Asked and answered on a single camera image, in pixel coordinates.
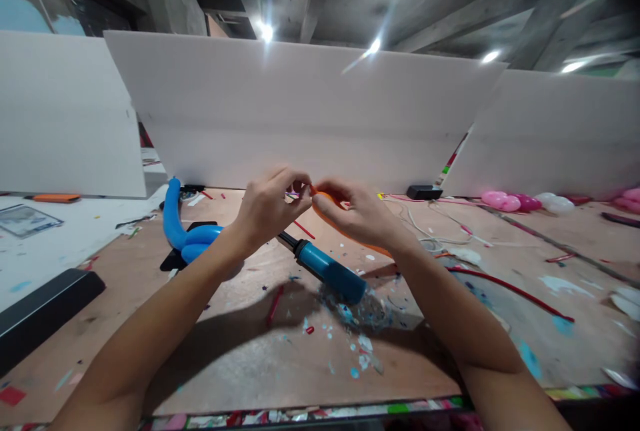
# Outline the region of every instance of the pink balloon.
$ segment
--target pink balloon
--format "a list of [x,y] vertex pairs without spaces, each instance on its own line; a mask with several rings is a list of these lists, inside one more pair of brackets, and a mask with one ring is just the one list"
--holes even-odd
[[640,203],[638,203],[637,201],[632,201],[626,198],[616,198],[615,200],[613,200],[613,203],[621,207],[625,211],[631,211],[632,213],[640,215]]
[[622,196],[631,201],[637,201],[640,203],[640,188],[634,188],[626,190]]
[[529,195],[524,195],[523,193],[513,193],[513,196],[520,200],[520,211],[528,213],[529,211],[536,211],[542,208],[542,203],[540,203],[536,198],[530,197]]
[[521,206],[520,200],[515,196],[508,196],[505,198],[502,206],[499,209],[502,211],[516,211]]
[[507,193],[504,191],[485,191],[481,196],[484,203],[496,209],[500,209],[506,198]]

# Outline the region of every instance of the red balloon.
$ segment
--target red balloon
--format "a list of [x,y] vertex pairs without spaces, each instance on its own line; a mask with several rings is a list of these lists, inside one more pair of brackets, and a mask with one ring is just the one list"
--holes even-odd
[[518,211],[525,211],[528,213],[529,211],[536,211],[542,208],[542,203],[540,203],[536,198],[532,198],[529,195],[525,195],[523,193],[513,193],[513,196],[520,200],[520,208]]

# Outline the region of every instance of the ceiling light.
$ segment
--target ceiling light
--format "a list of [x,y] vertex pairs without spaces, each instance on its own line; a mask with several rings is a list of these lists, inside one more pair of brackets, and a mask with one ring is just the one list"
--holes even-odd
[[483,63],[490,63],[493,60],[495,60],[496,58],[498,58],[498,56],[500,56],[500,50],[492,51],[489,54],[487,54],[487,56],[482,58],[482,62]]
[[262,30],[262,39],[266,43],[269,43],[273,39],[273,28],[271,27],[271,25],[262,23],[262,21],[259,23],[259,26],[260,30]]
[[576,61],[575,63],[570,63],[564,68],[562,68],[561,73],[570,73],[572,71],[576,71],[578,68],[582,68],[586,64],[587,64],[586,61]]
[[371,44],[371,47],[367,50],[368,55],[374,54],[376,51],[380,49],[380,39],[376,38],[375,41]]

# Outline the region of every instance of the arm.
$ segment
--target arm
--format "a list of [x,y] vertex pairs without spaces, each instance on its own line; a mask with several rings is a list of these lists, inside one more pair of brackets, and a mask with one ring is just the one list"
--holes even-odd
[[449,349],[486,429],[568,430],[491,313],[420,245],[362,185],[327,179],[319,191],[349,201],[348,211],[313,202],[346,234],[388,250],[436,335]]
[[[238,217],[213,244],[158,290],[93,359],[50,431],[137,428],[145,391],[240,262],[311,206],[305,173],[287,167],[247,185]],[[284,201],[293,183],[300,198]]]

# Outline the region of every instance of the hand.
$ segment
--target hand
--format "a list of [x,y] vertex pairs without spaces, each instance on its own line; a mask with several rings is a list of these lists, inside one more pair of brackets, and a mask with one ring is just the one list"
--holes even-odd
[[372,244],[393,253],[416,238],[384,203],[361,183],[350,183],[341,178],[326,178],[316,186],[336,198],[348,201],[348,210],[340,209],[322,195],[313,197],[313,204],[338,228],[353,239]]
[[[249,181],[240,211],[227,228],[241,240],[247,256],[275,238],[298,216],[311,207],[311,179],[307,173],[281,166],[264,177]],[[286,191],[299,193],[292,203],[285,201]]]

